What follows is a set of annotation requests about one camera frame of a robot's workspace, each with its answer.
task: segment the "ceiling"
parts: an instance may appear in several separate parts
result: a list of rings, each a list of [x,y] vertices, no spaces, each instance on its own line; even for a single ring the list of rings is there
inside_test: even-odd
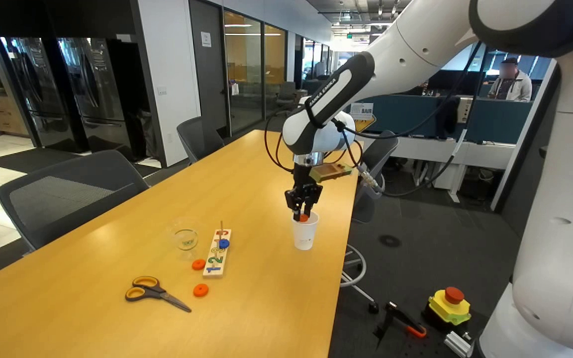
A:
[[[331,23],[345,21],[391,20],[395,0],[307,0]],[[398,0],[396,12],[400,13],[411,0]]]

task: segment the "wooden table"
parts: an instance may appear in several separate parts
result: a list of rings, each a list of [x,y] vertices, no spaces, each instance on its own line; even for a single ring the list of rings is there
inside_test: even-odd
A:
[[[269,148],[277,139],[269,133]],[[287,166],[290,157],[283,146]],[[356,182],[323,183],[313,248],[297,250],[284,197],[293,179],[250,132],[0,270],[0,357],[325,357]],[[203,279],[170,230],[197,231],[206,258],[220,220],[232,229],[225,277]],[[141,275],[193,312],[125,301]],[[198,283],[207,296],[191,294]]]

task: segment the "stainless steel refrigerator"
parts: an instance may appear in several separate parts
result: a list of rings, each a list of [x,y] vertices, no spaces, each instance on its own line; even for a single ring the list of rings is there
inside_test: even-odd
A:
[[[57,39],[1,38],[42,146],[80,153],[86,134]]]
[[[130,161],[145,157],[139,111],[148,111],[136,43],[59,38],[90,149],[116,149]]]

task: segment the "scissors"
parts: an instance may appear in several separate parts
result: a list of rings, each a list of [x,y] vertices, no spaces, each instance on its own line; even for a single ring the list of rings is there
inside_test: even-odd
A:
[[[174,306],[184,310],[186,312],[191,312],[186,304],[182,303],[176,297],[168,294],[167,291],[163,290],[161,287],[161,282],[152,276],[141,276],[137,277],[132,281],[132,288],[127,290],[125,293],[125,299],[127,301],[138,301],[144,298],[155,298],[164,299],[165,301],[173,304]]]

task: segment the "gray jacket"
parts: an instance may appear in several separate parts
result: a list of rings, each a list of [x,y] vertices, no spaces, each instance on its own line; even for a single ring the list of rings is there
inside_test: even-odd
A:
[[[496,79],[488,96],[495,96],[501,79]],[[517,102],[529,102],[532,98],[532,80],[523,71],[519,71],[516,80],[507,91],[506,100],[516,100]]]

